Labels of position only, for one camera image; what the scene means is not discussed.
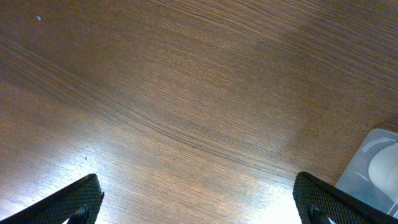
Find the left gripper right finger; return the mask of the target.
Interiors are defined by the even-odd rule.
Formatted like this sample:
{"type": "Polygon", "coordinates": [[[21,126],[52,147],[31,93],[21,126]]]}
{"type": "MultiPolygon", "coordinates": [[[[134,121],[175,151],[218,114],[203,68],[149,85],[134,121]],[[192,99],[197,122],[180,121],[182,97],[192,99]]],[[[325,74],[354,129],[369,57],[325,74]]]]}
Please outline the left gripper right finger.
{"type": "Polygon", "coordinates": [[[397,224],[397,219],[308,172],[295,178],[293,198],[302,224],[397,224]]]}

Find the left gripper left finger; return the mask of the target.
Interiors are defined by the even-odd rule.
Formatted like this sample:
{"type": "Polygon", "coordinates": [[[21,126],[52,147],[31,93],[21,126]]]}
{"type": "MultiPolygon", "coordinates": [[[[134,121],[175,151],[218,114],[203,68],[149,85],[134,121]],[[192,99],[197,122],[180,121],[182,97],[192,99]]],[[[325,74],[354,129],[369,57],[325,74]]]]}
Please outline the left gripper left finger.
{"type": "Polygon", "coordinates": [[[88,174],[1,223],[94,224],[104,193],[96,174],[88,174]]]}

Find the cream cup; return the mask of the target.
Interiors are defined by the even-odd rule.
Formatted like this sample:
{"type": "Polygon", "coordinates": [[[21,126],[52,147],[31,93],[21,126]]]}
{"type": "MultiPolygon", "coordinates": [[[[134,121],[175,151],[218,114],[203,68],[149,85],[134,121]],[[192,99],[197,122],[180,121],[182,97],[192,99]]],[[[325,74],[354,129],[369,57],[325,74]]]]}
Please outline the cream cup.
{"type": "Polygon", "coordinates": [[[371,182],[393,202],[397,201],[397,143],[379,151],[368,169],[371,182]]]}

